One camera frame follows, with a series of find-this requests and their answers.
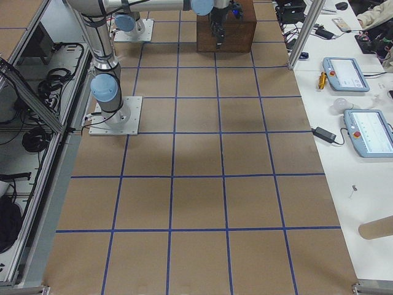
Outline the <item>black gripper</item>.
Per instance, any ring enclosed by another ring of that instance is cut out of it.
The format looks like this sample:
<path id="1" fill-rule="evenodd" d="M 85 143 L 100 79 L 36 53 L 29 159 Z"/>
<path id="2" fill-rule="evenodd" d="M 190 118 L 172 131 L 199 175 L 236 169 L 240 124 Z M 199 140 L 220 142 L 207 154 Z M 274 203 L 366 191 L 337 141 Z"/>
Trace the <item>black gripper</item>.
<path id="1" fill-rule="evenodd" d="M 227 19 L 228 8 L 214 7 L 209 14 L 209 24 L 213 35 L 216 36 L 216 49 L 220 49 L 225 40 L 224 22 Z"/>

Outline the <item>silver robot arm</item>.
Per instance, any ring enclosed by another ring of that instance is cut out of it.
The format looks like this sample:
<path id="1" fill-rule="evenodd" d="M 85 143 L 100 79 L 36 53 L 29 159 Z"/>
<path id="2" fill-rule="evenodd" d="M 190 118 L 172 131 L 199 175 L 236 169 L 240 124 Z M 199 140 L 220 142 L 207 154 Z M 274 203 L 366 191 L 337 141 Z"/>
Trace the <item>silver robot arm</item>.
<path id="1" fill-rule="evenodd" d="M 93 55 L 96 71 L 90 90 L 101 114 L 99 121 L 90 128 L 96 135 L 122 135 L 137 133 L 142 98 L 122 95 L 121 66 L 114 52 L 107 18 L 113 16 L 122 31 L 139 37 L 145 32 L 140 12 L 191 10 L 196 15 L 209 16 L 213 33 L 223 41 L 223 22 L 233 1 L 69 1 L 68 4 Z"/>
<path id="2" fill-rule="evenodd" d="M 114 20 L 117 29 L 129 35 L 142 34 L 146 30 L 139 12 L 118 13 Z"/>

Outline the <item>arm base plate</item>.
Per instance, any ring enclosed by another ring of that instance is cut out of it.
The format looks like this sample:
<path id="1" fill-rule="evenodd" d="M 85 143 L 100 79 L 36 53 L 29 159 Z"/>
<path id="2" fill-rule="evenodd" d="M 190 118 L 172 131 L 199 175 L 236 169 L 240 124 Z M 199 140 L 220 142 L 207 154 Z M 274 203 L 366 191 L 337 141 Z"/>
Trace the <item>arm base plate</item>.
<path id="1" fill-rule="evenodd" d="M 138 21 L 135 21 L 133 18 L 121 18 L 118 15 L 115 19 L 115 27 L 114 42 L 150 42 L 152 40 L 154 20 L 140 18 Z"/>
<path id="2" fill-rule="evenodd" d="M 123 106 L 113 117 L 111 114 L 101 112 L 98 103 L 95 112 L 100 115 L 93 116 L 91 126 L 88 131 L 91 136 L 120 136 L 137 135 L 142 108 L 141 96 L 123 96 Z"/>

